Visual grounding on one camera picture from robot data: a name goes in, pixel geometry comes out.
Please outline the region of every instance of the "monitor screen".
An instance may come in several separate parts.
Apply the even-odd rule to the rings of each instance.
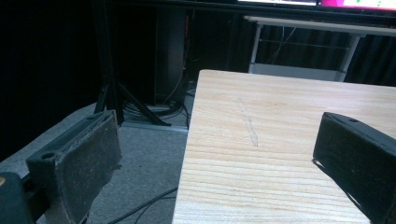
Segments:
[[[317,0],[238,0],[238,3],[266,3],[296,6],[315,6]]]
[[[320,0],[323,7],[396,10],[396,0]]]

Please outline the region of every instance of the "dark background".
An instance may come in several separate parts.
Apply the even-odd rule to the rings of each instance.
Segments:
[[[153,21],[139,20],[148,13],[155,14],[155,9],[137,9],[127,17],[134,18],[131,29],[140,27],[141,31],[123,41],[142,46],[152,43],[155,28],[148,24]],[[240,14],[196,11],[192,19],[192,13],[186,11],[191,17],[188,80],[196,81],[201,69],[246,72],[255,25]],[[291,30],[285,28],[285,34]],[[258,62],[268,61],[281,36],[281,27],[264,27]],[[347,39],[346,34],[297,29],[274,64],[337,69]],[[367,35],[358,45],[346,82],[396,86],[394,49],[394,37]],[[145,48],[135,53],[148,55]],[[97,100],[101,76],[91,2],[1,1],[0,60],[2,160],[71,112]],[[134,72],[150,69],[142,66]]]

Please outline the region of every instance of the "gray carpet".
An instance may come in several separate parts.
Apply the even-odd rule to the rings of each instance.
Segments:
[[[189,113],[193,98],[186,97]],[[81,108],[65,118],[35,141],[15,155],[0,163],[1,172],[14,172],[25,176],[28,171],[25,159],[63,133],[81,119],[93,113],[94,105]],[[185,126],[185,113],[166,121]],[[95,199],[88,223],[108,223],[131,211],[141,203],[177,187],[187,135],[151,129],[120,127],[120,146],[122,152],[121,169],[116,171],[110,181]],[[177,193],[153,204],[138,223],[172,222]],[[119,223],[134,223],[143,210],[125,218]],[[46,223],[40,218],[37,223]]]

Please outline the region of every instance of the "wooden table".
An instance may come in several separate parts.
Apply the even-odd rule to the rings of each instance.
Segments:
[[[396,88],[202,71],[174,224],[369,223],[311,161],[325,111],[396,138]]]

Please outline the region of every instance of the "cable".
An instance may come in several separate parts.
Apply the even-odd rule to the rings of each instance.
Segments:
[[[166,199],[175,199],[176,197],[164,197],[164,198],[161,198],[160,200],[166,200]],[[154,203],[151,203],[149,206],[147,206],[146,208],[145,208],[145,210],[143,210],[143,212],[142,213],[140,213],[140,215],[136,218],[136,220],[134,221],[134,224],[137,224],[137,222],[139,221],[139,219],[143,216],[143,214],[145,214],[145,212],[153,205],[153,204],[155,204],[156,202],[154,202]]]
[[[274,64],[277,55],[279,54],[280,50],[283,48],[283,46],[289,41],[289,39],[291,38],[291,36],[293,35],[294,31],[296,30],[296,28],[294,27],[293,30],[290,32],[289,36],[286,38],[285,41],[283,41],[283,36],[282,39],[280,40],[280,44],[279,47],[277,49],[277,51],[267,60],[266,63],[269,63],[271,60],[273,60],[272,64]]]
[[[192,11],[192,20],[194,20],[194,18],[195,18],[195,10]],[[184,70],[186,69],[186,61],[187,61],[187,58],[189,56],[190,43],[191,43],[191,35],[189,35],[187,37],[186,52],[185,52],[184,57],[183,57],[183,68],[182,68],[182,70],[180,72],[180,76],[178,78],[177,84],[176,84],[175,88],[172,90],[172,92],[168,95],[168,97],[166,97],[166,99],[163,101],[163,105],[166,103],[167,100],[169,100],[169,98],[171,98],[173,96],[173,94],[177,90],[178,85],[180,84],[180,81],[181,81],[181,79],[183,77]]]
[[[177,191],[177,188],[169,189],[168,191],[166,191],[166,192],[164,192],[164,193],[162,193],[162,194],[160,194],[160,195],[158,195],[158,196],[156,196],[156,197],[154,197],[154,198],[148,200],[147,202],[142,203],[141,205],[137,206],[136,208],[134,208],[134,209],[131,210],[130,212],[126,213],[125,215],[123,215],[123,216],[121,216],[121,217],[118,217],[118,218],[116,218],[116,219],[114,219],[114,220],[108,222],[108,224],[116,224],[116,223],[118,223],[118,222],[124,220],[125,218],[127,218],[127,217],[129,217],[129,216],[135,214],[136,212],[138,212],[138,211],[141,210],[142,208],[144,208],[144,207],[146,207],[146,206],[148,206],[148,205],[151,205],[152,203],[155,203],[155,202],[159,201],[159,200],[160,200],[161,198],[163,198],[164,196],[166,196],[166,195],[168,195],[168,194],[170,194],[170,193],[173,193],[173,192],[175,192],[175,191]]]
[[[277,51],[276,51],[275,57],[274,57],[274,59],[272,61],[272,64],[274,64],[274,62],[275,62],[275,60],[277,58],[277,55],[279,54],[280,49],[282,48],[282,42],[283,42],[283,38],[284,37],[285,37],[285,27],[282,26],[282,38],[280,39],[279,47],[277,48]]]
[[[183,106],[183,109],[184,109],[184,111],[186,111],[186,126],[187,126],[187,130],[189,130],[190,129],[190,114],[189,114],[189,111],[187,110],[187,107],[186,107],[186,105],[182,105]]]

